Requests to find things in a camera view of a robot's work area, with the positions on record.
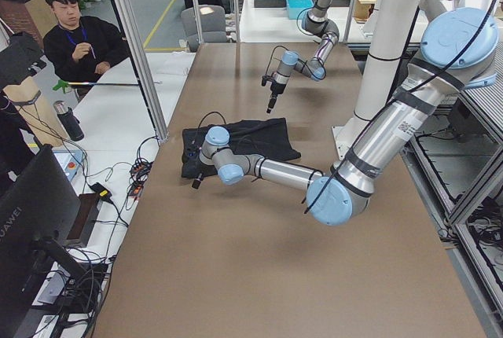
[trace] desk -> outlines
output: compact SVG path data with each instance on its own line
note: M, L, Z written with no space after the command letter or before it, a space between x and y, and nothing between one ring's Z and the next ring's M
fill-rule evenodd
M328 17L337 24L342 41L346 30L348 7L329 8ZM300 21L289 20L286 8L255 8L253 0L244 0L240 17L240 39L242 42L313 42L313 35L303 34ZM423 12L417 19L411 43L419 43L428 20ZM363 24L351 19L348 43L370 44L372 38L364 36Z
M211 110L228 122L285 116L302 164L327 169L336 158L330 127L351 116L361 81L350 51L334 49L323 82L292 77L268 116L259 84L273 47L200 46L95 336L485 336L399 157L367 211L339 227L304 215L304 195L284 186L211 177L195 190L180 178L182 129ZM305 57L314 44L296 49Z
M178 96L182 91L186 75L183 68L190 67L193 60L191 53L148 53L147 58L152 76L155 81L161 82L156 90L163 109L166 124L170 121ZM168 67L167 61L178 64ZM129 59L116 65L101 78L101 83L135 83L136 79ZM154 130L137 86L94 86L85 98L74 109L75 116L80 121L85 137L79 141L89 156L89 175L111 167L118 162L134 162L136 151L140 143L154 135ZM154 160L158 145L151 140L142 147L141 154L148 160ZM129 186L130 166L122 163L114 168L113 176L106 180L108 172L102 172L90 177L88 182L100 182L112 192L112 199L121 208L122 202L127 197ZM82 173L74 178L72 185L77 193L87 189ZM128 211L123 211L123 218L129 221L136 205ZM115 221L117 212L110 204L102 204L99 220ZM96 224L87 246L88 250L104 255L107 250L108 239L113 227L110 224ZM114 231L108 256L114 255L126 229L117 226Z

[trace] brown table surface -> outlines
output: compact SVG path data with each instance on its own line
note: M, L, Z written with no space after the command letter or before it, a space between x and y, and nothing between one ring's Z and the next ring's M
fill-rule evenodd
M260 86L274 44L206 44L171 120L113 270L97 338L482 337L479 321L399 156L367 210L328 227L303 192L246 178L199 190L180 177L182 129L284 116L297 163L329 169L330 131L361 76L343 45L315 83L294 75L270 116ZM293 48L309 58L313 43ZM204 123L219 123L213 116Z

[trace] light blue joint cap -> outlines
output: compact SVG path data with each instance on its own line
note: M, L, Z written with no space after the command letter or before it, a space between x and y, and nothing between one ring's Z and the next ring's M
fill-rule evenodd
M206 134L206 141L211 145L226 145L229 142L229 131L220 126L214 126Z
M306 195L308 206L311 206L328 181L328 177L321 177L309 185ZM338 226L349 220L353 213L353 205L346 188L337 180L330 179L329 185L323 190L316 204L311 207L310 212L319 222L327 226Z
M486 12L477 8L460 8L436 17L421 40L424 58L440 68L448 65L470 41L485 16ZM450 68L462 69L478 64L493 52L497 41L497 25L490 16L470 48Z
M228 163L218 169L218 176L225 185L233 185L244 177L244 173L239 165Z
M311 79L314 81L322 81L324 77L325 77L325 70L322 67L320 67L317 70L313 71Z
M483 79L472 80L470 83L466 84L465 89L484 88L485 86L491 86L495 83L496 73L494 75L484 77Z
M298 59L299 54L290 50L285 51L283 57L281 57L281 61L286 65L296 65Z

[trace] gray chair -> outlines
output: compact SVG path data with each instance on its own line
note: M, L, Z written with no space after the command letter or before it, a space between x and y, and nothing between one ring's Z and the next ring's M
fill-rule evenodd
M226 11L222 6L199 6L201 17L201 29L203 39L208 43L227 42L226 35ZM185 9L182 14L182 24L190 52L194 53L199 47L197 38L196 17L194 8Z

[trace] black cloth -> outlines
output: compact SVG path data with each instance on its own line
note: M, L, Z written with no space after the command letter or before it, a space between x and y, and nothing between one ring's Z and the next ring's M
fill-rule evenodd
M199 148L204 143L206 133L214 125L200 128L186 128L182 131L184 152L182 155L182 177L195 178L200 173ZM259 154L276 161L300 158L288 140L285 118L262 120L241 120L223 124L229 131L229 147L236 155ZM216 175L215 167L205 167L204 176Z
M72 54L76 44L88 42L94 50L75 63ZM107 61L111 67L128 57L127 45L116 26L97 17L80 17L80 26L73 31L59 25L44 37L44 52L54 65L56 75L64 81L96 82L96 65Z
M13 171L20 175L35 157L20 129L31 132L16 108L0 94L0 196L13 183L8 173Z

